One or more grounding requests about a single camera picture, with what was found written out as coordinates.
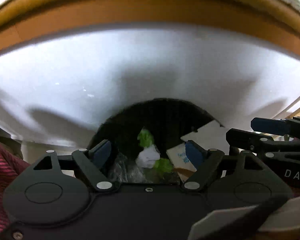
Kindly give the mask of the clear plastic bag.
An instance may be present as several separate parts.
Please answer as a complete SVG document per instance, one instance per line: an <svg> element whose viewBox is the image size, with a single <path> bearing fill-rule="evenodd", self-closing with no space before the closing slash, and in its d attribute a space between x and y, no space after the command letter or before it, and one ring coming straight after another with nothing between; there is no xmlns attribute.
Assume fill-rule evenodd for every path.
<svg viewBox="0 0 300 240"><path fill-rule="evenodd" d="M139 167L135 161L129 160L125 155L119 153L110 171L110 181L120 183L159 183L158 174L153 169Z"/></svg>

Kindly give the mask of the green white snack wrapper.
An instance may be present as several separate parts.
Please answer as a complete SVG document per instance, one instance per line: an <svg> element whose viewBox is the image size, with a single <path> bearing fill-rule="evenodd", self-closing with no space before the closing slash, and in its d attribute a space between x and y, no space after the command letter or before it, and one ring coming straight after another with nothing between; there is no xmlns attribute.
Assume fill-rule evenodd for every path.
<svg viewBox="0 0 300 240"><path fill-rule="evenodd" d="M143 128L137 136L142 151L135 163L149 183L163 183L173 177L173 165L168 157L161 156L149 130Z"/></svg>

